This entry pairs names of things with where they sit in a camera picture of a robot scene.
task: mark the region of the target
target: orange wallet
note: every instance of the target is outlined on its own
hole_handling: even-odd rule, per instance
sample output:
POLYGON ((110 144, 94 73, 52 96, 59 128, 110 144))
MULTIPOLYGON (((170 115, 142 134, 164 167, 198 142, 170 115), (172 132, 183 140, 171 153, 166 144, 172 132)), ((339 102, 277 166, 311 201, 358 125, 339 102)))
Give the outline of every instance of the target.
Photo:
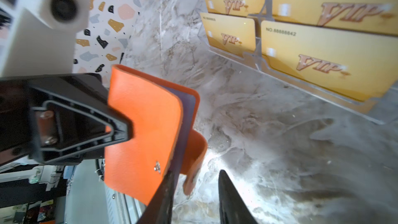
POLYGON ((134 136, 105 147, 107 186, 148 205, 172 170, 187 175, 189 195, 207 151, 206 139, 192 129, 199 102, 193 89, 114 65, 108 105, 132 121, 134 136))

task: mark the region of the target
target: screw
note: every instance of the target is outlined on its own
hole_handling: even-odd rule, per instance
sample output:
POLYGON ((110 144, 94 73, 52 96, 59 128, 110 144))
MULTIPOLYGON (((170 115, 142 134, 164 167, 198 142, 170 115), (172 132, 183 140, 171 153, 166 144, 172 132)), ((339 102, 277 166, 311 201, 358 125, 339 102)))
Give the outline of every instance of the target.
POLYGON ((42 119, 49 119, 49 118, 52 118, 52 117, 54 117, 54 112, 53 112, 53 111, 45 111, 45 112, 42 112, 42 113, 40 114, 40 117, 41 117, 42 119))
POLYGON ((37 183, 39 180, 37 179, 37 178, 33 178, 33 179, 30 179, 29 180, 29 183, 30 184, 35 184, 35 183, 37 183))
POLYGON ((158 161, 156 161, 156 165, 155 165, 155 167, 154 167, 154 170, 155 170, 156 172, 159 172, 159 174, 160 174, 160 163, 159 163, 158 161))
POLYGON ((56 137, 49 137, 47 140, 44 142, 46 145, 52 145, 58 142, 58 139, 56 137))

